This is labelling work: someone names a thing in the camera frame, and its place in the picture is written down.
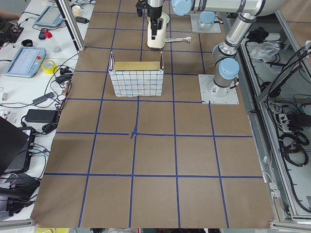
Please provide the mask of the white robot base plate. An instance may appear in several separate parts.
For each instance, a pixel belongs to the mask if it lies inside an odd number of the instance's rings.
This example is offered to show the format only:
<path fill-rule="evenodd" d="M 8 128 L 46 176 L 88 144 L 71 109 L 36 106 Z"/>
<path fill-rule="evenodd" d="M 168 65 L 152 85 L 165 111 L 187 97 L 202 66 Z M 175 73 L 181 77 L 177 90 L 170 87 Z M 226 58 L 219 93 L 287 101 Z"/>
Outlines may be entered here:
<path fill-rule="evenodd" d="M 235 83 L 229 87 L 219 87 L 214 83 L 214 75 L 199 74 L 201 102 L 203 104 L 239 104 Z"/>

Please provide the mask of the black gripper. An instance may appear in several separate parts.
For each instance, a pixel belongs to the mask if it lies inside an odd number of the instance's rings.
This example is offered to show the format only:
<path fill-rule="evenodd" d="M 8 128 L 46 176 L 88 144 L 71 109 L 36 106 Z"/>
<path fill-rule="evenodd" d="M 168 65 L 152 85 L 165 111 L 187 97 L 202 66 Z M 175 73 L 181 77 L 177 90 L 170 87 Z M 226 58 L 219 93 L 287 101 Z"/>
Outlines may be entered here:
<path fill-rule="evenodd" d="M 156 19 L 161 17 L 162 14 L 162 1 L 161 0 L 139 0 L 136 3 L 137 14 L 142 17 L 142 10 L 147 10 L 147 15 L 151 19 L 151 39 L 156 38 Z M 163 27 L 163 19 L 158 19 L 157 29 L 161 30 Z"/>

